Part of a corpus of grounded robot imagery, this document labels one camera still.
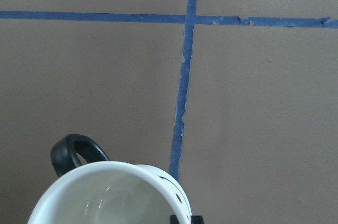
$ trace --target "cup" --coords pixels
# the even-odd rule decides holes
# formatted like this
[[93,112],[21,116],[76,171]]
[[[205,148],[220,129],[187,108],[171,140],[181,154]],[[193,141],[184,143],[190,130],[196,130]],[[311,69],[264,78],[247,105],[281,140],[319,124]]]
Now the cup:
[[[82,165],[77,153],[88,164]],[[51,159],[60,178],[42,195],[28,224],[191,223],[187,196],[163,170],[110,161],[79,134],[55,144]]]

